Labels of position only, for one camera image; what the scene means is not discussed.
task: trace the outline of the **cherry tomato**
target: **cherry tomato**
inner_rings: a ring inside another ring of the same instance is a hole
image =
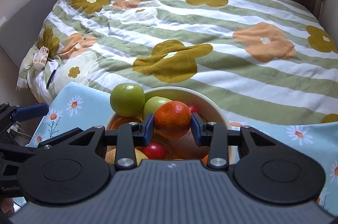
[[[195,112],[198,113],[198,108],[196,106],[194,106],[194,105],[190,105],[189,109],[190,109],[191,113],[195,113]]]
[[[147,147],[144,148],[143,153],[149,159],[164,159],[167,155],[167,151],[164,147],[156,142],[151,142]]]

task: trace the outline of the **headboard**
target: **headboard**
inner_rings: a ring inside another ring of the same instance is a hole
[[[57,0],[30,0],[0,28],[0,45],[19,67]]]

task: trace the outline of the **orange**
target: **orange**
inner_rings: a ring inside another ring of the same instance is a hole
[[[169,139],[184,136],[190,129],[191,112],[179,101],[171,101],[160,106],[154,114],[154,127],[158,133]]]
[[[136,117],[121,117],[113,123],[111,129],[118,129],[119,126],[130,122],[141,123],[141,120],[137,119]]]
[[[208,163],[208,157],[209,157],[209,154],[207,154],[206,156],[204,156],[203,159],[202,159],[202,163],[203,163],[204,166],[206,166],[207,163]]]

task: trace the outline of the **striped bedding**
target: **striped bedding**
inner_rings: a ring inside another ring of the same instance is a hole
[[[49,59],[37,71],[41,46]],[[106,92],[122,82],[185,87],[241,124],[338,121],[338,51],[290,0],[58,0],[18,89],[50,104],[70,82]]]

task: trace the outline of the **green apple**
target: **green apple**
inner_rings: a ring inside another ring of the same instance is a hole
[[[142,119],[146,118],[148,113],[155,113],[155,111],[162,106],[163,104],[166,104],[168,102],[171,102],[170,99],[164,98],[164,97],[152,97],[146,103],[144,104],[143,112],[142,112]]]
[[[118,84],[110,94],[113,111],[124,117],[136,116],[142,111],[144,103],[144,91],[137,84]]]

